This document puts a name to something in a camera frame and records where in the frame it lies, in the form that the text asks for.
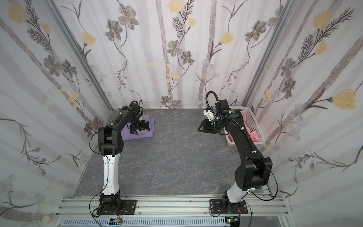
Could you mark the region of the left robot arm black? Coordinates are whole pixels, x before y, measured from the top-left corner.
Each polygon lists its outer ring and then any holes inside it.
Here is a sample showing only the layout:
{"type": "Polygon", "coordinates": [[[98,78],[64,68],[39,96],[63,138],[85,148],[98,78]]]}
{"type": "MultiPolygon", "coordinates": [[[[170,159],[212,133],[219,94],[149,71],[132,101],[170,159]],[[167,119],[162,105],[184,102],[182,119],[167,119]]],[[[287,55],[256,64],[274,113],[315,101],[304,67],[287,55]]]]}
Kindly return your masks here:
{"type": "Polygon", "coordinates": [[[142,119],[143,108],[135,100],[129,106],[118,109],[118,115],[107,126],[100,127],[98,152],[104,164],[103,189],[99,193],[99,205],[94,217],[101,215],[118,215],[126,206],[122,203],[118,179],[119,159],[124,148],[122,130],[127,128],[130,134],[137,135],[140,131],[150,132],[149,122],[142,119]]]}

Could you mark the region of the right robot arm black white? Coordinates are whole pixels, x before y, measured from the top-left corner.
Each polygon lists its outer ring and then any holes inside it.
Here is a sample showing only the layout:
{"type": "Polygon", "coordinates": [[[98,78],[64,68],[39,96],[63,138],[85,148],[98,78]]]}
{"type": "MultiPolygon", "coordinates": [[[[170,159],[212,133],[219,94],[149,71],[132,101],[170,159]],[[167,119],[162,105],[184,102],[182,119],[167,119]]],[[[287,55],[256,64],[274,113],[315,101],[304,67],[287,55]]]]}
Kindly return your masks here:
{"type": "Polygon", "coordinates": [[[215,108],[207,104],[204,110],[206,119],[200,124],[198,131],[210,134],[220,134],[225,129],[231,134],[240,157],[240,165],[234,173],[235,183],[224,192],[219,201],[212,201],[212,214],[247,213],[245,197],[255,190],[268,184],[273,176],[272,160],[266,158],[258,150],[244,123],[243,114],[238,109],[231,109],[228,101],[219,99],[217,94],[209,91],[207,94],[216,98],[215,108]]]}

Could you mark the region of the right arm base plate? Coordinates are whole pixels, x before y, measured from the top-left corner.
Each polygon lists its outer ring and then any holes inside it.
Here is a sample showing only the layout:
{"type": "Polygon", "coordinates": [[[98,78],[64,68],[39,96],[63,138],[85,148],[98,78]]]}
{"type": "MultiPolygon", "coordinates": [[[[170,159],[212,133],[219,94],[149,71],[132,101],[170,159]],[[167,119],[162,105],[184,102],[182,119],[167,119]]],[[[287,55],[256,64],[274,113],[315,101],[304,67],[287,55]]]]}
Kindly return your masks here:
{"type": "Polygon", "coordinates": [[[212,215],[232,215],[248,214],[248,208],[245,201],[230,203],[222,199],[209,200],[209,210],[212,215]]]}

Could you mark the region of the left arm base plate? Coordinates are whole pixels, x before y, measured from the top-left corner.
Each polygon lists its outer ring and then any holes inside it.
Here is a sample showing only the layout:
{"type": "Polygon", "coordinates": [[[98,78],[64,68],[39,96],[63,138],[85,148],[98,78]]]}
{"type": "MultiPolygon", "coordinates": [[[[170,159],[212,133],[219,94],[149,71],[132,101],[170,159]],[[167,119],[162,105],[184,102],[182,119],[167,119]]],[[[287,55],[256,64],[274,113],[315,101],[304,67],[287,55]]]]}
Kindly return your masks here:
{"type": "Polygon", "coordinates": [[[100,215],[134,215],[137,207],[137,200],[120,200],[100,203],[96,210],[97,216],[100,215]]]}

